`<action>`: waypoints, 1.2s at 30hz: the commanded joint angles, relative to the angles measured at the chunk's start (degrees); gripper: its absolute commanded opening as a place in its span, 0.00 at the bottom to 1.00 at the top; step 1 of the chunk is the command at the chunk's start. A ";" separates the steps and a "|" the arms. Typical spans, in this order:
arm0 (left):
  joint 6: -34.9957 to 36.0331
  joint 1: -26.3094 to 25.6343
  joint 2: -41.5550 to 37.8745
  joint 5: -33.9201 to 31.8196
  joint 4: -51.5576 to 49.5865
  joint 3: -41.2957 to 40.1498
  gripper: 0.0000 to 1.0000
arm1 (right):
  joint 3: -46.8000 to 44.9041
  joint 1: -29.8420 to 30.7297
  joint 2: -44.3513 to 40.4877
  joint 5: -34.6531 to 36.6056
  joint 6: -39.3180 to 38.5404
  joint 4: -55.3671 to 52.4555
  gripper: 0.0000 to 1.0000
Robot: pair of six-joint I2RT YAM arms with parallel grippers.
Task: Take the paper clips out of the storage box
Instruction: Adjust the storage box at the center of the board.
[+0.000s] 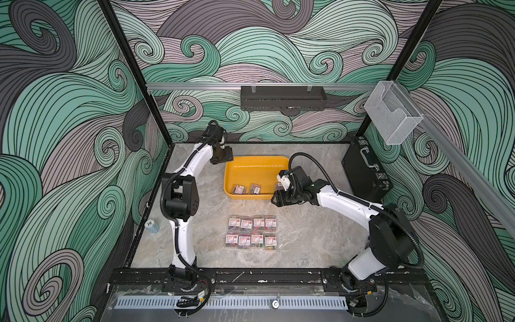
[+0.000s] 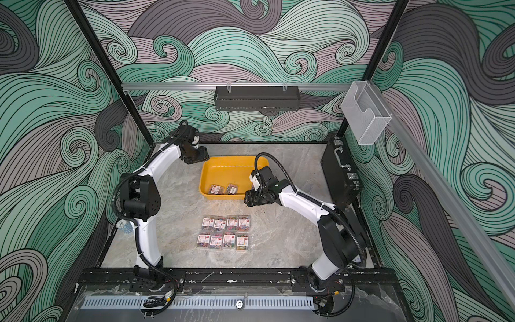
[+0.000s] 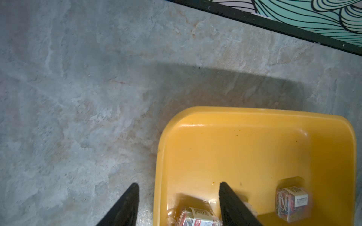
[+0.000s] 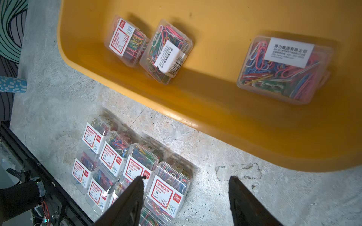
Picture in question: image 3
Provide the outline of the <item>paper clip box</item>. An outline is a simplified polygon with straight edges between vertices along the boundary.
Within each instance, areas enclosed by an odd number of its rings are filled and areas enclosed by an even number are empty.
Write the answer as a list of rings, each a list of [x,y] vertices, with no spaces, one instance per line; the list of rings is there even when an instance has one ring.
[[[209,209],[185,207],[167,219],[168,226],[222,226],[222,221]]]
[[[309,194],[303,188],[292,186],[276,191],[275,213],[288,223],[309,217],[309,204]]]

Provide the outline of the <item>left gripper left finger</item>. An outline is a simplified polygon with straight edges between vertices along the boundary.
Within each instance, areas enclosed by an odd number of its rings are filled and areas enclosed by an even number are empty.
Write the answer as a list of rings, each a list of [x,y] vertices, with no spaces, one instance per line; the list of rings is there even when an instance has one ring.
[[[139,201],[139,185],[132,183],[96,226],[135,226]]]

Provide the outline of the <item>paper clip box barcode side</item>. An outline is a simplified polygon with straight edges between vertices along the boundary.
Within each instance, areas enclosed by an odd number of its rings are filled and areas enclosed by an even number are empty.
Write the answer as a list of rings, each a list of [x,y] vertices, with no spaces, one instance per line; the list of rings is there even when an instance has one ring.
[[[247,209],[257,218],[257,211],[248,202],[243,202]]]

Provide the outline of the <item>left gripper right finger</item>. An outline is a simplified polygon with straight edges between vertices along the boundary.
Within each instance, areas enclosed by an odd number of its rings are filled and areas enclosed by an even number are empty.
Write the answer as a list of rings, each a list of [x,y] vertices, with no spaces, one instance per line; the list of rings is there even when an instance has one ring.
[[[224,226],[262,226],[226,182],[220,184],[219,200]]]

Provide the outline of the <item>yellow plastic storage tray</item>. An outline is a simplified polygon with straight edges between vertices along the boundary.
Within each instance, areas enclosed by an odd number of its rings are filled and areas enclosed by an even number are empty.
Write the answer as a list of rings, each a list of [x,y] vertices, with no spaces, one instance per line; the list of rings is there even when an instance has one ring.
[[[165,127],[158,145],[153,224],[167,226],[181,203],[210,204],[220,215],[219,186],[247,199],[265,226],[276,190],[303,187],[312,214],[297,226],[351,226],[356,136],[344,117],[286,110],[192,107]]]

